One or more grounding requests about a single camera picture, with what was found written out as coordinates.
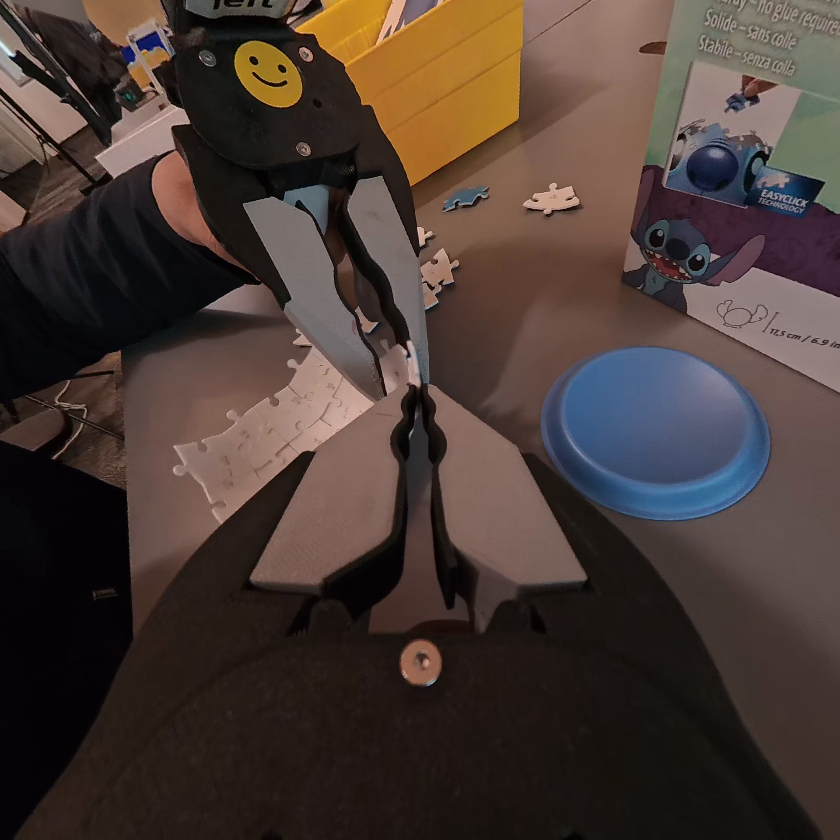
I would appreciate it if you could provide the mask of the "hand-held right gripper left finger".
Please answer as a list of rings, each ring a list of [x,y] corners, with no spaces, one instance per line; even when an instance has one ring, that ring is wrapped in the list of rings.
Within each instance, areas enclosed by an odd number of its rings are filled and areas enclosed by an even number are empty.
[[[402,577],[406,462],[419,389],[404,385],[314,452],[254,568],[256,589],[364,614]]]

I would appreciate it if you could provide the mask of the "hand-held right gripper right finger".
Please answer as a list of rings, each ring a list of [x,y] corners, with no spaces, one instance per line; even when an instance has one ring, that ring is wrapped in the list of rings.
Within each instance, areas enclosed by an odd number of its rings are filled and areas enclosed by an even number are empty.
[[[579,591],[587,574],[520,449],[434,385],[422,390],[437,580],[475,630],[498,607]]]

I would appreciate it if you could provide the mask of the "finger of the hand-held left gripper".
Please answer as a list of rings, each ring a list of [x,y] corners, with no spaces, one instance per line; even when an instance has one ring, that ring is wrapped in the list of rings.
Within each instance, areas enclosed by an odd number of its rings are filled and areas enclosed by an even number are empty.
[[[427,325],[415,223],[406,230],[381,175],[361,178],[341,206],[341,237],[359,274],[372,287],[379,313],[408,352],[415,382],[428,385]]]
[[[379,363],[340,294],[337,269],[314,216],[277,197],[245,203],[244,210],[287,290],[282,305],[287,318],[359,391],[379,402],[385,397]]]

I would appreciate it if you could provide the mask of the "assembled curved puzzle section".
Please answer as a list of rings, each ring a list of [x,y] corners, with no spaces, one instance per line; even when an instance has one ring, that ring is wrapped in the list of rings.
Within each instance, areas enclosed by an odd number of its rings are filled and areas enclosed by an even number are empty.
[[[174,446],[173,474],[195,480],[219,523],[374,404],[312,346],[287,364],[292,377],[279,392],[244,413],[229,411],[222,433]]]

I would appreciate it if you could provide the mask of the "yellow plastic bin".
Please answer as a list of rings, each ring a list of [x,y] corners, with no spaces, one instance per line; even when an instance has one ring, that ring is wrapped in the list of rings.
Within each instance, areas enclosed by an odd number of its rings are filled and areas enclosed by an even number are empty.
[[[340,60],[415,185],[515,123],[523,1],[446,1],[379,39],[405,2],[331,2],[297,30]]]

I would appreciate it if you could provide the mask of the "scatter of puzzle pieces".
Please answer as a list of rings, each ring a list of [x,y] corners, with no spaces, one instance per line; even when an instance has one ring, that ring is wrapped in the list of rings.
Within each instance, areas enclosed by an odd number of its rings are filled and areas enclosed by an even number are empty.
[[[559,187],[556,183],[551,183],[547,191],[534,193],[522,206],[530,212],[539,212],[549,217],[554,213],[574,209],[580,204],[572,186]],[[421,265],[421,290],[425,310],[437,306],[440,291],[454,283],[454,271],[458,267],[459,262],[449,258],[444,248]]]

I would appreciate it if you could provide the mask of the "colourful cartoon puzzle box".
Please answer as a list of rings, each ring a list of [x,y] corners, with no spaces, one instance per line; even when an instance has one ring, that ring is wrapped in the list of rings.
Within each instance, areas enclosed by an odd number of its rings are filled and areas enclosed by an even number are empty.
[[[839,388],[839,2],[675,2],[622,282]]]

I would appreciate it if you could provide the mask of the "person's left forearm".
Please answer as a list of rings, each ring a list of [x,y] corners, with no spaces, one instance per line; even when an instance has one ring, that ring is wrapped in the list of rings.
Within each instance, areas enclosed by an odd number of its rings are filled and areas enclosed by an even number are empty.
[[[165,222],[151,189],[162,156],[67,213],[2,236],[2,402],[66,380],[257,284]]]

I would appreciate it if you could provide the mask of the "person's left hand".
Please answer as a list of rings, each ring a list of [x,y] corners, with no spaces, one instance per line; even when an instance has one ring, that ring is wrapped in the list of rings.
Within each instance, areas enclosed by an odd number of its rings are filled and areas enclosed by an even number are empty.
[[[231,266],[249,273],[211,232],[198,205],[189,169],[176,151],[162,156],[155,163],[151,175],[151,189],[164,221],[176,234],[211,251]]]

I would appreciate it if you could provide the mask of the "white box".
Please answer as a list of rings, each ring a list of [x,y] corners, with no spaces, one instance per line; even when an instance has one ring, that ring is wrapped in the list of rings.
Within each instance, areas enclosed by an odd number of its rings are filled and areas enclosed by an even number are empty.
[[[172,104],[157,108],[153,103],[129,113],[112,130],[112,143],[95,159],[111,177],[127,172],[149,159],[175,150],[172,130],[189,124],[182,108]]]

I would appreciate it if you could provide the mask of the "blue round plastic stand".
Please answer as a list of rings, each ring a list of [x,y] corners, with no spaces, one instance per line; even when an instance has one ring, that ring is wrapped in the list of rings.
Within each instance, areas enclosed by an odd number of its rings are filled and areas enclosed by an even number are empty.
[[[708,517],[746,497],[770,462],[770,428],[738,381],[657,346],[593,355],[553,383],[542,443],[589,500],[624,515]]]

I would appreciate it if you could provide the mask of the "white card with blue ears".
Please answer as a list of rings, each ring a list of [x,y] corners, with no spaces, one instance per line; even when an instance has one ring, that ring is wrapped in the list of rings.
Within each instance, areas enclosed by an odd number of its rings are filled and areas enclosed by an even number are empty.
[[[390,38],[405,26],[417,21],[420,17],[443,4],[444,1],[391,1],[385,14],[376,44]]]

